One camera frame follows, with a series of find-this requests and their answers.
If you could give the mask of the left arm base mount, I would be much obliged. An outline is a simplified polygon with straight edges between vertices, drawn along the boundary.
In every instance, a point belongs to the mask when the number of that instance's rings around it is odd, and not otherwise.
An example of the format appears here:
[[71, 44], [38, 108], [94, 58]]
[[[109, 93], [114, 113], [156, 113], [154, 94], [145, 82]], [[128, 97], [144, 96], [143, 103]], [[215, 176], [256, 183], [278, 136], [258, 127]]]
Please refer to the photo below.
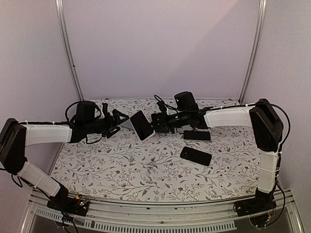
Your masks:
[[63, 211], [68, 214], [86, 216], [89, 209], [89, 200], [76, 197], [51, 197], [47, 203], [47, 207], [57, 211]]

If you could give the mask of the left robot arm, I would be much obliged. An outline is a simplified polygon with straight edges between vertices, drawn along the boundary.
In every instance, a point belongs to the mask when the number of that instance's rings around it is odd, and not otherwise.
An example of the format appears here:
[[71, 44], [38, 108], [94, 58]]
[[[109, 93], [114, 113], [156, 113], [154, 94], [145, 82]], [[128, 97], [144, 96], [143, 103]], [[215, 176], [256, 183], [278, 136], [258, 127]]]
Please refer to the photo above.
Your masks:
[[76, 107], [72, 117], [65, 111], [65, 121], [18, 121], [9, 118], [0, 133], [1, 169], [31, 184], [34, 188], [53, 197], [53, 202], [62, 211], [72, 207], [67, 189], [31, 163], [26, 157], [26, 148], [33, 146], [58, 145], [91, 142], [88, 136], [97, 134], [100, 138], [110, 138], [120, 130], [120, 125], [129, 116], [114, 109], [108, 111], [106, 103], [98, 106], [92, 101], [77, 101], [70, 105]]

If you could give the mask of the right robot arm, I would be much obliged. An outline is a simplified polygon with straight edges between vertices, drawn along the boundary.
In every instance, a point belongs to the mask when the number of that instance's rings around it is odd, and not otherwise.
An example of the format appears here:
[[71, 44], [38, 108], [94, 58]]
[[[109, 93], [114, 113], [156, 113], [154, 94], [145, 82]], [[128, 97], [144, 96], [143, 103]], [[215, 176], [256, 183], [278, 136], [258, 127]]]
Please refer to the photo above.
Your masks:
[[[276, 154], [259, 150], [249, 127], [216, 127], [210, 141], [185, 140], [181, 132], [159, 134], [150, 149], [146, 199], [155, 202], [225, 200], [254, 195], [251, 207], [270, 204], [279, 169]], [[209, 166], [180, 157], [184, 147], [211, 154]]]

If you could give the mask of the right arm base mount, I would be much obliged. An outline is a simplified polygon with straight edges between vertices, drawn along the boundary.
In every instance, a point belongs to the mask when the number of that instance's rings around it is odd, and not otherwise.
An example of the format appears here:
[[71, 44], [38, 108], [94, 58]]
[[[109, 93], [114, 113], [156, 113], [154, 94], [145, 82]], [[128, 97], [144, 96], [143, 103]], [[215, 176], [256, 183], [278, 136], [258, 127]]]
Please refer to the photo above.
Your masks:
[[258, 229], [265, 228], [272, 223], [272, 218], [276, 212], [276, 202], [274, 199], [267, 200], [264, 198], [241, 200], [234, 203], [233, 211], [239, 217], [256, 214], [256, 216], [249, 218], [251, 225]]

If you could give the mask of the black phone with white edge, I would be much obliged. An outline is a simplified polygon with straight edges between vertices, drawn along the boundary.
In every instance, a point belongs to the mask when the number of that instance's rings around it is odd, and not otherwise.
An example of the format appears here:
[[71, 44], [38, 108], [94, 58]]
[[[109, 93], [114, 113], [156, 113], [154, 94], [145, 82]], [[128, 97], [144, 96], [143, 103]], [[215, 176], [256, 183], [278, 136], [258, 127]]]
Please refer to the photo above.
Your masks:
[[129, 120], [140, 141], [145, 141], [155, 134], [150, 122], [141, 110], [133, 114]]

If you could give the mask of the light blue phone case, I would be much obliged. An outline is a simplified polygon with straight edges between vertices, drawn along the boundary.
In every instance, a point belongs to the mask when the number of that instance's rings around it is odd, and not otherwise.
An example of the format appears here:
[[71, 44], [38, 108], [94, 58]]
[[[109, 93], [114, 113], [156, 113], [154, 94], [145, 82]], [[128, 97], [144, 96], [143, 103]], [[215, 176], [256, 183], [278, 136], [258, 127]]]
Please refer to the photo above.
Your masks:
[[124, 119], [124, 120], [122, 121], [122, 123], [119, 124], [119, 126], [120, 126], [120, 127], [127, 128], [127, 129], [131, 129], [131, 130], [134, 129], [133, 126], [132, 126], [132, 124], [131, 124], [130, 119], [127, 119], [127, 120]]

